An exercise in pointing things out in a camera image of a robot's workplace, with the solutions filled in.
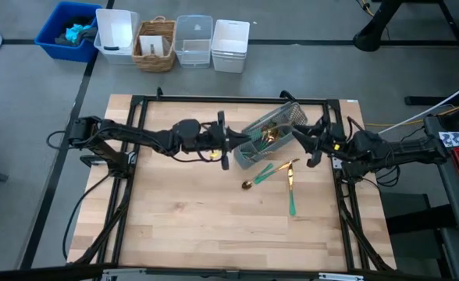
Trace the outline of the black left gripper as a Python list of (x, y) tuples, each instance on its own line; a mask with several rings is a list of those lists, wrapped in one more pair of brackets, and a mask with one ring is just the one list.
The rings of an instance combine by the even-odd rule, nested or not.
[(218, 148), (222, 152), (220, 162), (223, 170), (230, 168), (227, 153), (251, 140), (249, 135), (236, 132), (230, 127), (228, 128), (227, 136), (224, 111), (217, 113), (217, 122), (209, 127), (208, 133), (212, 138), (212, 148)]

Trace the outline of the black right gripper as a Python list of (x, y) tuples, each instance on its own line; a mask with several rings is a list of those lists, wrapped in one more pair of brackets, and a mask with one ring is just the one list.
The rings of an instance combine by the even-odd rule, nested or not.
[(307, 167), (316, 167), (322, 158), (322, 153), (332, 153), (345, 144), (347, 137), (339, 123), (333, 123), (327, 115), (323, 115), (315, 125), (295, 125), (292, 132), (306, 153), (311, 153)]

